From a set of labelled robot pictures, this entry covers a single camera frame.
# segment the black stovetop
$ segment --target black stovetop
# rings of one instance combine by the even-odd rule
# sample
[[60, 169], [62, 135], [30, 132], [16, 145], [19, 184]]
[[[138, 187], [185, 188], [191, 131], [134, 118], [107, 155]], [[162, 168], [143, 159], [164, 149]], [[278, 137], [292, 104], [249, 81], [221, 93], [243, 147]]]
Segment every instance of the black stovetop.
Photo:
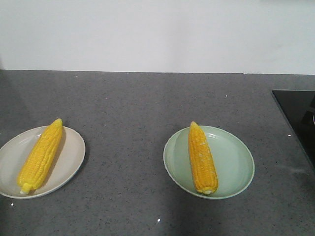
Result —
[[273, 94], [315, 166], [315, 91], [273, 90]]

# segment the corn cob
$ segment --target corn cob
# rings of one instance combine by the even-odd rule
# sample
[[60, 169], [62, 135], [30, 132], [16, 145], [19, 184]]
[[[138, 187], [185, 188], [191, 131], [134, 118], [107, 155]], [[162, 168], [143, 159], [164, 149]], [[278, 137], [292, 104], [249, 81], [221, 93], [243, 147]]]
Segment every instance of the corn cob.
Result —
[[21, 187], [22, 194], [28, 194], [43, 184], [58, 149], [62, 128], [62, 120], [57, 119], [37, 140], [17, 177], [17, 184]]
[[218, 188], [218, 177], [210, 148], [203, 130], [191, 122], [188, 136], [189, 158], [192, 177], [197, 192], [214, 193]]

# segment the yellow corn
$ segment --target yellow corn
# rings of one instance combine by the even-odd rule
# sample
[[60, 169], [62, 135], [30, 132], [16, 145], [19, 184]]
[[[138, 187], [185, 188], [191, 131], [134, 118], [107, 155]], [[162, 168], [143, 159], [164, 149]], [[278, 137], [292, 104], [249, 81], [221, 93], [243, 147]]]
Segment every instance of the yellow corn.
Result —
[[193, 182], [199, 193], [214, 193], [218, 188], [218, 177], [210, 148], [203, 130], [191, 122], [188, 136], [189, 158]]
[[55, 120], [42, 133], [17, 177], [21, 193], [38, 189], [47, 177], [63, 133], [63, 122]]

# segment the wall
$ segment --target wall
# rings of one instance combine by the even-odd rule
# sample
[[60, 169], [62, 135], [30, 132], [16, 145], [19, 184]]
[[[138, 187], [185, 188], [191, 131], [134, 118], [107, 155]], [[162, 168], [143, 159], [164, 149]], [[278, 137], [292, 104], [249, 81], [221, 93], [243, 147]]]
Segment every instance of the wall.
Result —
[[0, 67], [315, 74], [311, 0], [1, 0]]

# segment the green plate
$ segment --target green plate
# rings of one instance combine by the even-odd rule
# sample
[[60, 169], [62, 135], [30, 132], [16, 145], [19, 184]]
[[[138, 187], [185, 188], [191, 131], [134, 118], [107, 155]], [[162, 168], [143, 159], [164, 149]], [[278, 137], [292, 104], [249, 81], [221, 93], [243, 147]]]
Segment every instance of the green plate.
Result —
[[168, 174], [182, 189], [205, 199], [230, 198], [243, 192], [255, 172], [251, 152], [241, 140], [222, 129], [200, 127], [206, 134], [217, 170], [217, 191], [203, 195], [194, 187], [188, 152], [189, 127], [176, 132], [165, 145], [163, 158]]

